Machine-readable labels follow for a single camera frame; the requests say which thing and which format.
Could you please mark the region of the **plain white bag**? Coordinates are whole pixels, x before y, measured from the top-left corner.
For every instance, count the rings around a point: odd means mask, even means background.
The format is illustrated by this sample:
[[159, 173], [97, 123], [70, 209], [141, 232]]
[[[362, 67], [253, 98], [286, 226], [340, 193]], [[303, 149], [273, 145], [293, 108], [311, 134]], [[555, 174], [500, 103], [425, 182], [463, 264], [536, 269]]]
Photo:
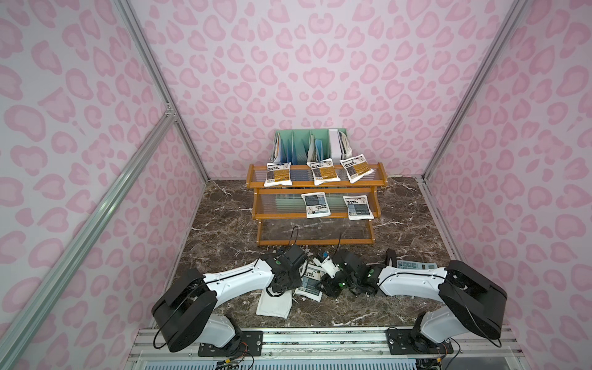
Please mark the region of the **plain white bag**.
[[260, 316], [278, 317], [286, 319], [292, 306], [292, 291], [272, 297], [266, 291], [262, 291], [257, 304], [256, 314]]

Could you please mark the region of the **yellow coffee bag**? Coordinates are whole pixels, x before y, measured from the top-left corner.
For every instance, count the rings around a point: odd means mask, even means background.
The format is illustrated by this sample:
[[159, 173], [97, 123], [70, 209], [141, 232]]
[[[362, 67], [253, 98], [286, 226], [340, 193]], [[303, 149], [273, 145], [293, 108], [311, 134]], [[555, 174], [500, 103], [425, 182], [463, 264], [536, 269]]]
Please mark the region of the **yellow coffee bag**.
[[291, 186], [291, 163], [268, 163], [264, 187]]
[[350, 157], [346, 160], [340, 160], [342, 167], [345, 169], [350, 183], [356, 183], [362, 177], [373, 174], [375, 171], [368, 164], [365, 156], [360, 154], [355, 157]]
[[320, 186], [324, 183], [339, 182], [341, 180], [337, 175], [331, 158], [320, 162], [308, 162], [308, 166], [311, 169], [315, 186]]

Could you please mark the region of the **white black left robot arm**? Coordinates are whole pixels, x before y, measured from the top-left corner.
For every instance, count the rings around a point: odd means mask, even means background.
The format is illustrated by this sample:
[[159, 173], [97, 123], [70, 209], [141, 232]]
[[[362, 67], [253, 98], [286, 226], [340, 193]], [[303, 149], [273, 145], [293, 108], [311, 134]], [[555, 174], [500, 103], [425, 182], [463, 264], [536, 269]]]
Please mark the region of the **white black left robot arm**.
[[302, 285], [307, 256], [299, 246], [263, 254], [240, 268], [202, 274], [196, 268], [174, 282], [152, 308], [160, 334], [172, 353], [198, 342], [232, 354], [241, 346], [241, 330], [215, 308], [250, 291], [283, 294]]

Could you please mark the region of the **blue coffee bag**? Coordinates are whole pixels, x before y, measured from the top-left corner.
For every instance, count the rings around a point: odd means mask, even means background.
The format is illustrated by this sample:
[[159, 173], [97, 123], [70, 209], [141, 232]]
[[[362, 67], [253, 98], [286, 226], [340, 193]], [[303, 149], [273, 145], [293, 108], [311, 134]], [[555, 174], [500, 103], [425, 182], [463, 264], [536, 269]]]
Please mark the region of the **blue coffee bag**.
[[307, 218], [328, 217], [331, 215], [324, 192], [302, 194], [301, 197], [305, 202]]
[[302, 285], [294, 290], [295, 294], [320, 302], [322, 300], [322, 292], [317, 289], [317, 285], [321, 282], [324, 275], [325, 271], [322, 268], [308, 265], [302, 277]]
[[349, 220], [373, 220], [375, 218], [366, 195], [344, 196]]

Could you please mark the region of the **light blue calculator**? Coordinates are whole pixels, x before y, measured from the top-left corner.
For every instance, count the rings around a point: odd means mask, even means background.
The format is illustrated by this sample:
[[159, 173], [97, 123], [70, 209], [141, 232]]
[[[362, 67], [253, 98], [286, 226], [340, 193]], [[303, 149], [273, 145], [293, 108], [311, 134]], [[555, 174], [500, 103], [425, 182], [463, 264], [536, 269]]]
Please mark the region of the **light blue calculator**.
[[433, 270], [438, 268], [438, 266], [434, 263], [422, 263], [416, 261], [404, 261], [398, 260], [397, 261], [397, 268], [408, 269], [408, 270]]

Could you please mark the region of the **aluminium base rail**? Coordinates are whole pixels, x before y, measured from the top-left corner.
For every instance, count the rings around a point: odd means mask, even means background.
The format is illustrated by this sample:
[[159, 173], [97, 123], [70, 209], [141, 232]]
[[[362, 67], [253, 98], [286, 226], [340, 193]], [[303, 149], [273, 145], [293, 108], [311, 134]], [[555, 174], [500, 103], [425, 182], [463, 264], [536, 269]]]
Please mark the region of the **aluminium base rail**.
[[501, 346], [473, 334], [458, 335], [431, 355], [397, 354], [389, 335], [402, 327], [256, 328], [257, 342], [238, 353], [194, 343], [177, 353], [163, 348], [155, 330], [140, 331], [126, 369], [528, 369], [525, 353], [508, 327]]

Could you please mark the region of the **orange wooden three-tier shelf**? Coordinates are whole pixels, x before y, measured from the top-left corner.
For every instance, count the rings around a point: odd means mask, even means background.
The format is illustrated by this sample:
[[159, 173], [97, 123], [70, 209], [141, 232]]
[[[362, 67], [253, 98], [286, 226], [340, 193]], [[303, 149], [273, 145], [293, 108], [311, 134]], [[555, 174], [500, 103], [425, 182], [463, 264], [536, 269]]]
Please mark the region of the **orange wooden three-tier shelf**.
[[252, 214], [261, 246], [371, 245], [372, 222], [380, 218], [378, 189], [388, 183], [381, 163], [373, 172], [350, 183], [347, 171], [335, 167], [340, 180], [316, 186], [309, 166], [291, 168], [292, 185], [266, 187], [265, 166], [249, 166], [246, 185], [254, 191]]

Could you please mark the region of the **white binder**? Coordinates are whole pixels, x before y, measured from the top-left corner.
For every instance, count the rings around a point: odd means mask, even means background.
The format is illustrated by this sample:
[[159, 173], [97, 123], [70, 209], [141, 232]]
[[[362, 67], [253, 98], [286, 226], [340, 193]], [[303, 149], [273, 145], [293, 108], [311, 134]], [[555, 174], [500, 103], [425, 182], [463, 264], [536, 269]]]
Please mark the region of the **white binder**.
[[338, 163], [342, 159], [342, 140], [338, 129], [330, 129], [329, 134], [329, 154], [334, 163]]

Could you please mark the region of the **green file organizer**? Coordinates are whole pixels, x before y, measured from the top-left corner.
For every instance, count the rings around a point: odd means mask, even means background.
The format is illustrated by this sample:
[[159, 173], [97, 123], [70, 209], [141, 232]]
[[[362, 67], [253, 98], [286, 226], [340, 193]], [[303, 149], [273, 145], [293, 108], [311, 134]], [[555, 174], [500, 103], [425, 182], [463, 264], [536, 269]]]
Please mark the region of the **green file organizer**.
[[[285, 129], [277, 130], [270, 163], [305, 165], [330, 158], [329, 134], [332, 129]], [[342, 160], [353, 156], [353, 149], [346, 129], [337, 129], [342, 140]]]

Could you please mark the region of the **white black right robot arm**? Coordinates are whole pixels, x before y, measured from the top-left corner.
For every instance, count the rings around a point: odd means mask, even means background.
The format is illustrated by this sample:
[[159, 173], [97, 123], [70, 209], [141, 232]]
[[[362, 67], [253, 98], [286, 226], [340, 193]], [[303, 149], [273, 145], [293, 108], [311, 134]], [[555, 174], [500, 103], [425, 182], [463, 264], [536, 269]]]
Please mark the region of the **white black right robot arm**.
[[385, 263], [367, 265], [347, 249], [333, 255], [318, 255], [314, 263], [325, 274], [317, 285], [328, 297], [349, 290], [356, 296], [410, 296], [442, 303], [436, 311], [422, 312], [405, 335], [409, 346], [427, 353], [456, 335], [471, 332], [501, 346], [501, 331], [507, 293], [462, 261], [444, 268], [399, 261], [396, 252], [386, 252]]

